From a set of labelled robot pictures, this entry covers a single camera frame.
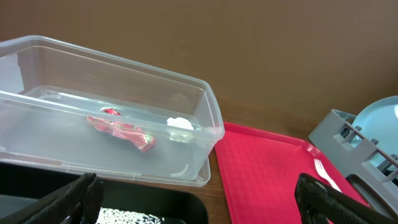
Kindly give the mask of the light blue plate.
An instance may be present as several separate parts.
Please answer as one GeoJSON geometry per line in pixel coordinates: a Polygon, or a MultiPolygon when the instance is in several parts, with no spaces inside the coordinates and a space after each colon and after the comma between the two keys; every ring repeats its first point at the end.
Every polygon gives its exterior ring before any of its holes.
{"type": "Polygon", "coordinates": [[[377,147],[389,156],[397,156],[397,96],[378,100],[354,119],[353,126],[368,140],[377,139],[377,147]]]}

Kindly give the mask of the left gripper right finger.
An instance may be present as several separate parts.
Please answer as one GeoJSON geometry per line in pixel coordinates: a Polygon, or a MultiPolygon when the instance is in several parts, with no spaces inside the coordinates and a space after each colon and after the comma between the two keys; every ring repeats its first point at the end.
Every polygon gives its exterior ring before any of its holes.
{"type": "Polygon", "coordinates": [[[309,174],[299,175],[294,195],[302,223],[395,224],[309,174]]]}

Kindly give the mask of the white plastic fork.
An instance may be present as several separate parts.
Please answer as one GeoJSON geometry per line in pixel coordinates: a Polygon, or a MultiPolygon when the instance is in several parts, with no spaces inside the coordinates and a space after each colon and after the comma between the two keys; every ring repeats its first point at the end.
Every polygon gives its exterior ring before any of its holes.
{"type": "Polygon", "coordinates": [[[341,192],[340,188],[337,186],[335,181],[328,175],[327,171],[325,170],[322,162],[319,159],[314,159],[315,169],[318,175],[325,179],[335,190],[341,192]]]}

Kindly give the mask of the red snack wrapper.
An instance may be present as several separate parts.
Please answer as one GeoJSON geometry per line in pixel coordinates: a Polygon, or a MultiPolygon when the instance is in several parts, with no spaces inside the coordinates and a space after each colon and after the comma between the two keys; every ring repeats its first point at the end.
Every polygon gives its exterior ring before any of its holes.
{"type": "Polygon", "coordinates": [[[127,140],[141,152],[147,152],[156,145],[155,137],[151,134],[145,133],[142,128],[138,126],[92,116],[87,116],[86,119],[97,131],[108,133],[109,135],[119,139],[127,140]]]}

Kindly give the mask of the white tissue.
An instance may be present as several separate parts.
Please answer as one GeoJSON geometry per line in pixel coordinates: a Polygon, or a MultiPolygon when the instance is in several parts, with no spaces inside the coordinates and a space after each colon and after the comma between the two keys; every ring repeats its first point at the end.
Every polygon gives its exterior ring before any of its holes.
{"type": "Polygon", "coordinates": [[[173,126],[176,128],[182,128],[182,129],[189,129],[189,130],[194,130],[191,122],[185,118],[177,117],[177,118],[168,118],[167,119],[167,125],[168,126],[173,126]]]}

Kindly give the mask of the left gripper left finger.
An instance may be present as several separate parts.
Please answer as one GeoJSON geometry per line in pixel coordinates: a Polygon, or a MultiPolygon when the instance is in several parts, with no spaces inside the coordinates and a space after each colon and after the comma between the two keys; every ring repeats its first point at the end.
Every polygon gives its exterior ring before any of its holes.
{"type": "Polygon", "coordinates": [[[91,223],[95,224],[104,199],[104,183],[94,173],[85,173],[77,180],[46,195],[33,204],[14,212],[1,223],[91,223]]]}

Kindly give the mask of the rice and food scraps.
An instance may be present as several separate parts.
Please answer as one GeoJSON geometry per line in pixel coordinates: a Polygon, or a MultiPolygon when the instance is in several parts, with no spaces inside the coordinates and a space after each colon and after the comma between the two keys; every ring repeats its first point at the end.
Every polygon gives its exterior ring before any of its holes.
{"type": "Polygon", "coordinates": [[[139,212],[101,208],[96,224],[162,224],[165,218],[139,212]]]}

